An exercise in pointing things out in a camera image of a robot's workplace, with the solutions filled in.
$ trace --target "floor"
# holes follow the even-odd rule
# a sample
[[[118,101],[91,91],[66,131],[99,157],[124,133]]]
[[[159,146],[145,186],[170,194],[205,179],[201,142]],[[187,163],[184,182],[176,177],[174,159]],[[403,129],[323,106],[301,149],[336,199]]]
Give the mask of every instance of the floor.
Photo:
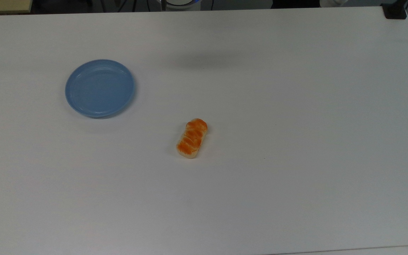
[[[157,0],[91,0],[88,6],[86,0],[34,0],[33,13],[96,13],[96,12],[132,12],[160,11]],[[379,6],[382,2],[393,0],[349,0],[345,6]],[[214,10],[240,10],[270,8],[271,0],[215,0]],[[201,10],[210,10],[212,0],[203,0]]]

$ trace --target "tabletop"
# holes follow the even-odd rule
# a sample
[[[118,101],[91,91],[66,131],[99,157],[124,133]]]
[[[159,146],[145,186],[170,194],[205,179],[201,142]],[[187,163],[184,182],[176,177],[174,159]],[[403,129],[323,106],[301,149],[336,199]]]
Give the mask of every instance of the tabletop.
[[[112,59],[120,114],[64,88]],[[175,144],[193,118],[195,159]],[[0,254],[408,245],[408,19],[380,7],[0,16]]]
[[[294,253],[294,255],[408,255],[408,246]]]

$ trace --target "white table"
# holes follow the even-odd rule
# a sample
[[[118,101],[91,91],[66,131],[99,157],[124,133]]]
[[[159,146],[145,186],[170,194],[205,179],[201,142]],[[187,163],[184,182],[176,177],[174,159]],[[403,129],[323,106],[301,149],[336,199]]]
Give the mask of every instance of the white table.
[[[136,79],[109,119],[64,96],[98,58]],[[175,143],[193,118],[209,133],[188,160]],[[0,16],[0,254],[399,245],[408,19],[380,7]]]
[[[294,253],[294,255],[408,255],[408,246]]]

